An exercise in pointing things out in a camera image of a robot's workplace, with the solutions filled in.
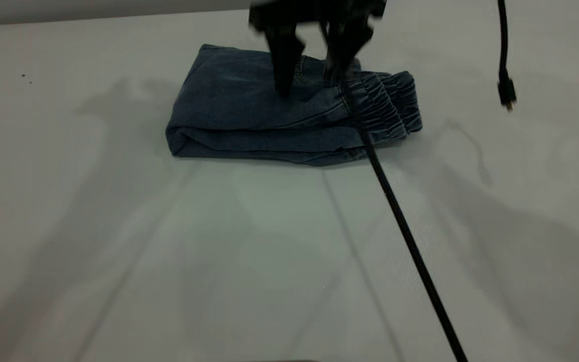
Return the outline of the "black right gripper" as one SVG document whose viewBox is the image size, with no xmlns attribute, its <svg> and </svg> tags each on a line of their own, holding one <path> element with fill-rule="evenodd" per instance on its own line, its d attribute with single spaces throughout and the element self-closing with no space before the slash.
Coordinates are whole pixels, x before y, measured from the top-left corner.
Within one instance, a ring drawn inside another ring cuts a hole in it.
<svg viewBox="0 0 579 362">
<path fill-rule="evenodd" d="M 373 28 L 367 22 L 349 21 L 368 16 L 381 18 L 386 4 L 386 1 L 251 3 L 249 25 L 255 29 L 266 29 L 264 34 L 271 55 L 276 93 L 283 99 L 289 97 L 296 66 L 303 54 L 304 43 L 296 35 L 297 24 L 329 23 L 325 25 L 325 42 L 328 46 L 325 81 L 342 84 L 352 72 L 357 53 L 373 35 Z"/>
</svg>

